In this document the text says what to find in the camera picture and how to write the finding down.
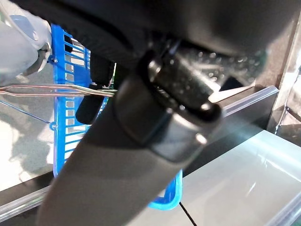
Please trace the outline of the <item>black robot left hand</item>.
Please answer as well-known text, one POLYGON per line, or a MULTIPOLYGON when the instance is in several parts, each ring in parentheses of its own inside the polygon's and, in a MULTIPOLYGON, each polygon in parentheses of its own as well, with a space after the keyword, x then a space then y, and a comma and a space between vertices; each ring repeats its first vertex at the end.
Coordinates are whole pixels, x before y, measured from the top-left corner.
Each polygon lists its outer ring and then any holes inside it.
POLYGON ((209 101, 258 77, 298 0, 18 0, 129 69, 44 199, 39 226, 123 226, 220 125, 209 101))

